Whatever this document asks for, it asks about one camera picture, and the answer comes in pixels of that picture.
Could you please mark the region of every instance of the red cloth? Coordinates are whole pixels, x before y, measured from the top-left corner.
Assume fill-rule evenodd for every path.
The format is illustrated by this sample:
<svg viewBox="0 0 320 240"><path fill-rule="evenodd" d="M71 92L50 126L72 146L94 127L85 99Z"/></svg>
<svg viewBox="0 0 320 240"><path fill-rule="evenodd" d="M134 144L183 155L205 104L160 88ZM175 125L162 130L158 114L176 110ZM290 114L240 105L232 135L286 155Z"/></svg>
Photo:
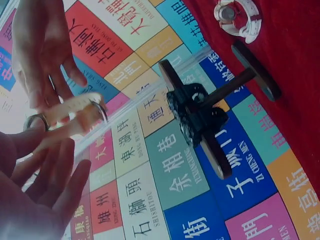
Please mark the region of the red cloth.
<svg viewBox="0 0 320 240"><path fill-rule="evenodd" d="M270 102L254 81L247 87L286 138L319 196L320 4L317 0L253 1L262 15L262 27L258 38L246 46L278 83L282 97ZM235 37L224 32L213 16L218 1L184 2L228 68L236 75L243 71L231 51Z"/></svg>

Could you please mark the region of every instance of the finger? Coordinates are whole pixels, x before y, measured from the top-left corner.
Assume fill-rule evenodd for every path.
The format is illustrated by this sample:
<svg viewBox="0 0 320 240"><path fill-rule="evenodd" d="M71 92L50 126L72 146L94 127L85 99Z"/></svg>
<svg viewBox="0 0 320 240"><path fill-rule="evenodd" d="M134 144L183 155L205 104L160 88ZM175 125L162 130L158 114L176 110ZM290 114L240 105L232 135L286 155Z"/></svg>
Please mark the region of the finger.
<svg viewBox="0 0 320 240"><path fill-rule="evenodd" d="M74 165L75 141L67 138L61 142L58 161L55 165L53 176L48 189L38 200L38 204L52 208L61 195L70 178Z"/></svg>
<svg viewBox="0 0 320 240"><path fill-rule="evenodd" d="M55 92L57 93L57 95L59 95L63 99L63 101L66 101L74 96L60 68L55 69L50 74L50 76L53 82ZM63 119L59 119L59 121L61 121L62 123L67 123L69 120L70 120L69 116L66 116Z"/></svg>
<svg viewBox="0 0 320 240"><path fill-rule="evenodd" d="M85 87L87 85L87 79L83 73L77 67L74 56L70 54L63 62L63 68L69 78L71 78L76 84Z"/></svg>
<svg viewBox="0 0 320 240"><path fill-rule="evenodd" d="M47 84L45 88L45 101L49 108L61 103L59 96L55 91L54 86L51 83L51 80L49 79L49 76L47 78Z"/></svg>
<svg viewBox="0 0 320 240"><path fill-rule="evenodd" d="M23 162L18 163L12 173L11 180L22 188L32 175L40 168L48 154L47 150L37 152Z"/></svg>
<svg viewBox="0 0 320 240"><path fill-rule="evenodd" d="M78 164L69 183L52 208L61 216L64 226L68 225L79 205L90 167L89 160L83 160Z"/></svg>
<svg viewBox="0 0 320 240"><path fill-rule="evenodd" d="M15 146L16 159L32 153L45 137L45 134L45 124L39 118L32 122L31 128L21 133L9 134Z"/></svg>
<svg viewBox="0 0 320 240"><path fill-rule="evenodd" d="M59 157L60 146L61 144L57 143L49 150L34 183L25 191L29 198L31 198L35 203L48 189L50 178Z"/></svg>
<svg viewBox="0 0 320 240"><path fill-rule="evenodd" d="M38 108L44 101L45 74L40 57L26 50L20 51L20 64L25 78L25 87L30 100L30 108Z"/></svg>
<svg viewBox="0 0 320 240"><path fill-rule="evenodd" d="M26 88L26 79L20 62L17 57L16 49L12 48L12 58L11 58L11 66L12 66L12 73L17 81L20 82L21 86L23 87L24 91L28 93Z"/></svg>

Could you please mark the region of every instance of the orange square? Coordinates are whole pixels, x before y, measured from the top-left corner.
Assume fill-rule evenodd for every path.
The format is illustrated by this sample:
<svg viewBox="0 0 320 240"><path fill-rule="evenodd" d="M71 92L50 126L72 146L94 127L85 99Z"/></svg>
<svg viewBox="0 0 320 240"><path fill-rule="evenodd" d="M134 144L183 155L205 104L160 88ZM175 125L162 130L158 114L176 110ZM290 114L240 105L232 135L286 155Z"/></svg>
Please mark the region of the orange square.
<svg viewBox="0 0 320 240"><path fill-rule="evenodd" d="M134 52L104 79L121 91L148 68L149 66Z"/></svg>
<svg viewBox="0 0 320 240"><path fill-rule="evenodd" d="M133 52L79 1L65 15L73 53L101 77Z"/></svg>
<svg viewBox="0 0 320 240"><path fill-rule="evenodd" d="M295 154L289 149L267 166L271 177L291 216L300 239L311 240L317 235L320 202L308 176Z"/></svg>
<svg viewBox="0 0 320 240"><path fill-rule="evenodd" d="M223 109L223 111L228 112L230 110L229 105L227 104L227 102L222 99L221 101L219 101L217 104L214 105L215 107L221 108Z"/></svg>
<svg viewBox="0 0 320 240"><path fill-rule="evenodd" d="M135 52L151 67L181 44L182 41L175 31L167 26Z"/></svg>

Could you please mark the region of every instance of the board game mat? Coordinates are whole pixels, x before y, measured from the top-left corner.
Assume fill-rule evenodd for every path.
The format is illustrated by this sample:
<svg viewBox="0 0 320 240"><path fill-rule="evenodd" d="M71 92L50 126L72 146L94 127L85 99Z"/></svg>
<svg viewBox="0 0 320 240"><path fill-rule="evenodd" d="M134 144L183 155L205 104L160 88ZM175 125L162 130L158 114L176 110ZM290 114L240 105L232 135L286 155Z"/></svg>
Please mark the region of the board game mat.
<svg viewBox="0 0 320 240"><path fill-rule="evenodd" d="M108 114L207 45L181 0L64 0L83 88L99 92ZM10 0L0 22L0 95L14 98ZM211 93L235 76L213 52L180 74ZM230 120L215 137L233 170L214 173L202 148L190 148L160 89L97 139L89 180L64 240L320 240L320 204L277 126L245 86L219 102ZM10 111L10 104L2 106Z"/></svg>

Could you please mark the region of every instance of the silver ring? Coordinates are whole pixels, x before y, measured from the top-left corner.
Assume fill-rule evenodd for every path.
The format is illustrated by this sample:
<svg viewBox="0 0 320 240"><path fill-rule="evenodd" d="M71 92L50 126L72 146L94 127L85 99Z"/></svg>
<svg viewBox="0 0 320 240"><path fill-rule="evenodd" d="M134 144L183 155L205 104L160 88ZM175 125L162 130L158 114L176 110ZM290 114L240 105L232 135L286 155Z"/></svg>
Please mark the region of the silver ring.
<svg viewBox="0 0 320 240"><path fill-rule="evenodd" d="M106 110L99 103L97 103L95 101L91 101L91 104L99 109L104 123L107 124L108 123L108 116L107 116Z"/></svg>
<svg viewBox="0 0 320 240"><path fill-rule="evenodd" d="M24 125L23 125L23 131L29 129L31 127L32 122L36 118L40 118L43 121L46 132L49 130L50 125L48 124L48 121L47 121L46 117L43 114L40 113L40 114L31 115L25 120Z"/></svg>

